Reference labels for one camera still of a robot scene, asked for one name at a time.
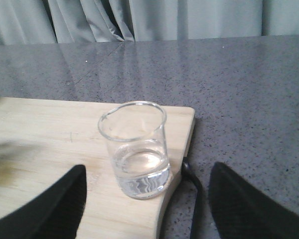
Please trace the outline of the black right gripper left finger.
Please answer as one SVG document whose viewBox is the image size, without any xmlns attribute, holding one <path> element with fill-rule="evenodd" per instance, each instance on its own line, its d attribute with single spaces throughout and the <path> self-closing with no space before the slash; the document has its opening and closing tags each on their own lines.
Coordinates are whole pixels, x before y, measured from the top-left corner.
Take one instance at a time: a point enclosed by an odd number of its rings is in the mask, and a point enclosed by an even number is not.
<svg viewBox="0 0 299 239">
<path fill-rule="evenodd" d="M 0 239 L 74 239 L 86 205 L 86 167 L 75 165 L 39 196 L 0 219 Z"/>
</svg>

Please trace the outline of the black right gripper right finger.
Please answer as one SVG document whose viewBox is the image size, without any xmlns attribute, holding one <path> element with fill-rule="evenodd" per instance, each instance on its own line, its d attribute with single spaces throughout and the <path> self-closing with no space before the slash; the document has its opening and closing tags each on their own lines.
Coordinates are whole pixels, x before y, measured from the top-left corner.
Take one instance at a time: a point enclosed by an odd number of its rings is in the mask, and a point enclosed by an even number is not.
<svg viewBox="0 0 299 239">
<path fill-rule="evenodd" d="M 222 239 L 299 239 L 299 216 L 224 163 L 212 167 L 208 196 Z"/>
</svg>

